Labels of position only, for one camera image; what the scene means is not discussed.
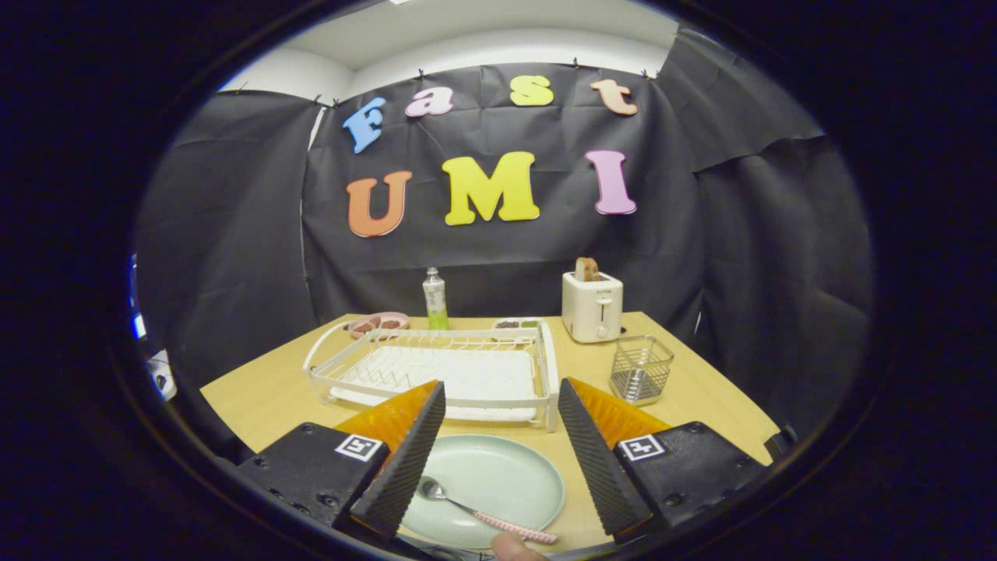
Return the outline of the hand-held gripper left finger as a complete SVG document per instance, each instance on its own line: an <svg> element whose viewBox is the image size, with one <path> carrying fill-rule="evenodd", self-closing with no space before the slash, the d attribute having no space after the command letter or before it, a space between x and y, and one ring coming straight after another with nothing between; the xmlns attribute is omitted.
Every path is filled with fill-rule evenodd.
<svg viewBox="0 0 997 561"><path fill-rule="evenodd" d="M432 380L333 429L304 422L238 465L252 482L318 522L396 535L446 413Z"/></svg>

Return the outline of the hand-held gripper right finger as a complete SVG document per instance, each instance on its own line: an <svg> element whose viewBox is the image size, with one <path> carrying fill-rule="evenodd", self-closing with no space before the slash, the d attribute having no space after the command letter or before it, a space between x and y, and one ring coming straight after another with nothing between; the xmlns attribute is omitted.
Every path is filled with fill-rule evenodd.
<svg viewBox="0 0 997 561"><path fill-rule="evenodd" d="M705 423L670 426L579 379L560 381L558 410L603 530L618 544L724 506L765 469Z"/></svg>

